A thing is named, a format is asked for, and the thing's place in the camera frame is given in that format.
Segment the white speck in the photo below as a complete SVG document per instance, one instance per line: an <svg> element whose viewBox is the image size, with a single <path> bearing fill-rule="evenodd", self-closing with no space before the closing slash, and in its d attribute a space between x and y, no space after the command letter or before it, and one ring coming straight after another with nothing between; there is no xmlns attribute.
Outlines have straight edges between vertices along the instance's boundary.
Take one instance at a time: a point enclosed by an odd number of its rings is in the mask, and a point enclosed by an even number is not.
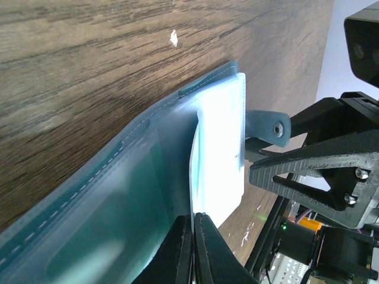
<svg viewBox="0 0 379 284"><path fill-rule="evenodd" d="M253 222L250 222L250 224L248 225L248 227L246 228L247 231L249 231L250 229L252 229L254 227L254 223Z"/></svg>
<svg viewBox="0 0 379 284"><path fill-rule="evenodd" d="M172 43L174 47L178 46L178 36L176 34L176 30L173 30L170 35L170 43Z"/></svg>
<svg viewBox="0 0 379 284"><path fill-rule="evenodd" d="M248 235L249 235L249 233L250 233L250 232L247 231L246 234L245 234L245 236L243 237L242 242L241 242L241 247L243 247L243 243L244 243L245 241L249 241L249 240L248 240Z"/></svg>

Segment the wood grain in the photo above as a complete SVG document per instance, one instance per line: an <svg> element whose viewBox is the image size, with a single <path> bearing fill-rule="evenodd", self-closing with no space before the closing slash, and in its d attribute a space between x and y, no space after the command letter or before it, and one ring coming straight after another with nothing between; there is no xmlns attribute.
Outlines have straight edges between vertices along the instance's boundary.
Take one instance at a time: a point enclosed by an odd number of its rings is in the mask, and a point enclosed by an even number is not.
<svg viewBox="0 0 379 284"><path fill-rule="evenodd" d="M246 73L248 108L311 104L331 10L330 0L0 0L0 231L137 114L228 60ZM264 223L250 209L267 216L273 200L247 185L221 226L241 262Z"/></svg>

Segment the orange component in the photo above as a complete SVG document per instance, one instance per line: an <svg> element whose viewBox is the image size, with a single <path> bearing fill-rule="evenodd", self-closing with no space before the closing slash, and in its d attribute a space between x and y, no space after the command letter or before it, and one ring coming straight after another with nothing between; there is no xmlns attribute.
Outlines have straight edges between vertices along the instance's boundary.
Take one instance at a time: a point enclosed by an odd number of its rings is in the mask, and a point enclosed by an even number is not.
<svg viewBox="0 0 379 284"><path fill-rule="evenodd" d="M307 217L304 217L303 219L301 219L301 221L299 222L300 225L302 225L303 227L306 227L308 229L311 229L315 232L317 232L319 229L321 229L322 227L322 223L321 222L318 222L316 220L308 220Z"/></svg>

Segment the screw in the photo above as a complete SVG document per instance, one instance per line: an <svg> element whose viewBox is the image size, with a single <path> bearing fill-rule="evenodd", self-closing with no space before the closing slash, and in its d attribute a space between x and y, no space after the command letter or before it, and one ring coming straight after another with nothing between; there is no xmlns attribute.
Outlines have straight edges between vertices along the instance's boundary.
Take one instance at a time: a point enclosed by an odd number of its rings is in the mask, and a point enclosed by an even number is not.
<svg viewBox="0 0 379 284"><path fill-rule="evenodd" d="M344 199L346 204L353 205L356 203L356 199L353 196L350 196L348 193L345 193Z"/></svg>
<svg viewBox="0 0 379 284"><path fill-rule="evenodd" d="M282 137L284 133L283 123L281 123L280 121L275 122L273 131L276 137L278 138Z"/></svg>
<svg viewBox="0 0 379 284"><path fill-rule="evenodd" d="M368 178L368 172L366 170L362 170L360 168L355 169L355 175L358 179L367 179Z"/></svg>

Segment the wooden table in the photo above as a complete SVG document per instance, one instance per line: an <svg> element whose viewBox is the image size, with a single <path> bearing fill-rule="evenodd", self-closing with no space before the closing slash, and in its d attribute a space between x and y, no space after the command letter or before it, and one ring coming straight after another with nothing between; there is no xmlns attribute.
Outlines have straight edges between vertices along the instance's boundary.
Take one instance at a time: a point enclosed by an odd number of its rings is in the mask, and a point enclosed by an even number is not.
<svg viewBox="0 0 379 284"><path fill-rule="evenodd" d="M310 105L332 5L1 0L0 231L138 113L228 60L246 73L248 108L295 114ZM220 227L242 263L274 199L247 184L240 207Z"/></svg>

